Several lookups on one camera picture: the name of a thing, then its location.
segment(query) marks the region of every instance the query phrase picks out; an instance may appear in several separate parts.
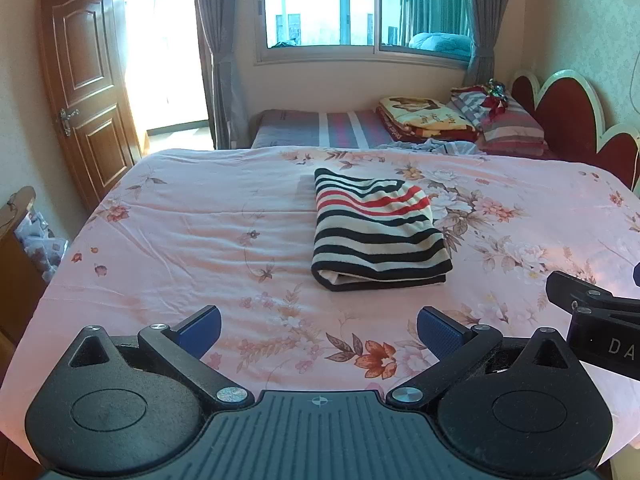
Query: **door lock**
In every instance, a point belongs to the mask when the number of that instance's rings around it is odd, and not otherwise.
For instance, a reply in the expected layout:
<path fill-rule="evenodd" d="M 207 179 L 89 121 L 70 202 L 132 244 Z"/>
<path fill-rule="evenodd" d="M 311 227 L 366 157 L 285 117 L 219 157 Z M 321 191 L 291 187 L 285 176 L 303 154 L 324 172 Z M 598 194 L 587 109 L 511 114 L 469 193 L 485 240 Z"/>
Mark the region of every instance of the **door lock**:
<path fill-rule="evenodd" d="M 76 115 L 80 115 L 80 110 L 74 110 L 71 113 L 64 108 L 60 110 L 60 121 L 62 122 L 62 128 L 64 129 L 67 137 L 71 137 L 71 125 L 69 124 L 69 119 Z"/>

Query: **heart-shaped headboard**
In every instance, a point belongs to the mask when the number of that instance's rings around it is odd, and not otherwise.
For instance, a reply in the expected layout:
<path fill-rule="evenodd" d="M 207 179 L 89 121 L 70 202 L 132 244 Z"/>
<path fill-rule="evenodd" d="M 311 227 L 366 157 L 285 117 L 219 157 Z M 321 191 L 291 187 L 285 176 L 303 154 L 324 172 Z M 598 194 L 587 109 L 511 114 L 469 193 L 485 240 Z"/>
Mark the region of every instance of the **heart-shaped headboard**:
<path fill-rule="evenodd" d="M 605 130 L 600 99 L 581 74 L 561 70 L 540 88 L 533 73 L 519 70 L 511 94 L 542 126 L 557 158 L 610 171 L 640 196 L 640 132 L 631 124 Z"/>

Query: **folded striped cloth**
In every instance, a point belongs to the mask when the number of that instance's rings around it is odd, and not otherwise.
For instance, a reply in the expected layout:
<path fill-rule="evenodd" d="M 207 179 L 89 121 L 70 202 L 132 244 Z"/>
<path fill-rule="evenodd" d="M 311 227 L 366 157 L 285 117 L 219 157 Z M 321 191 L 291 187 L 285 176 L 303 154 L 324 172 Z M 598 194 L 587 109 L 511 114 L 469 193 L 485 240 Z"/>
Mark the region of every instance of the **folded striped cloth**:
<path fill-rule="evenodd" d="M 404 180 L 316 170 L 311 272 L 329 290 L 431 285 L 452 269 L 429 198 Z"/>

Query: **pink floral bedsheet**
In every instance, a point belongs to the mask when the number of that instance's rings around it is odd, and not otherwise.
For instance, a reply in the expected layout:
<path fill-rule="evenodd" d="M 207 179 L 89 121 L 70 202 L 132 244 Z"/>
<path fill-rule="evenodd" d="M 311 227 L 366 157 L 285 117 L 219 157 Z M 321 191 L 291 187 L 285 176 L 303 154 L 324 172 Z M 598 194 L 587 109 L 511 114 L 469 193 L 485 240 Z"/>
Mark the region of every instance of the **pink floral bedsheet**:
<path fill-rule="evenodd" d="M 452 254 L 447 282 L 322 288 L 310 272 L 321 166 L 423 187 Z M 436 361 L 417 338 L 422 306 L 505 336 L 538 326 L 566 334 L 570 316 L 544 293 L 549 272 L 637 298 L 638 261 L 640 202 L 583 164 L 401 150 L 157 153 L 127 173 L 68 251 L 0 390 L 0 431 L 31 452 L 27 407 L 88 324 L 135 334 L 215 304 L 222 336 L 203 361 L 254 394 L 374 388 L 384 396 Z M 613 413 L 606 458 L 640 433 L 640 383 L 586 367 Z"/>

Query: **wall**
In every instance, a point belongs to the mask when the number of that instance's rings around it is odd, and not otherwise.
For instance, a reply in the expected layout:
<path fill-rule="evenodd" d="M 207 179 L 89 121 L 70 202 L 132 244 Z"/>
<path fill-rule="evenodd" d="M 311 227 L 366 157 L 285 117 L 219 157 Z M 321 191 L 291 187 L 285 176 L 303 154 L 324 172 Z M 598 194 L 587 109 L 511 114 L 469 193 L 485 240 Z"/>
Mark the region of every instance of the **wall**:
<path fill-rule="evenodd" d="M 411 64 L 336 61 L 256 65 L 256 0 L 237 0 L 236 59 L 249 114 L 268 108 L 345 111 L 370 108 L 385 95 L 448 100 L 463 71 Z M 522 60 L 525 0 L 510 0 L 496 46 L 498 78 L 508 81 Z"/>
<path fill-rule="evenodd" d="M 40 76 L 36 0 L 0 0 L 0 201 L 22 186 L 56 234 L 73 238 L 86 212 L 69 177 Z"/>
<path fill-rule="evenodd" d="M 640 0 L 526 0 L 523 65 L 543 82 L 571 68 L 595 87 L 608 126 L 640 114 L 629 97 L 640 51 Z M 640 67 L 631 93 L 640 108 Z"/>

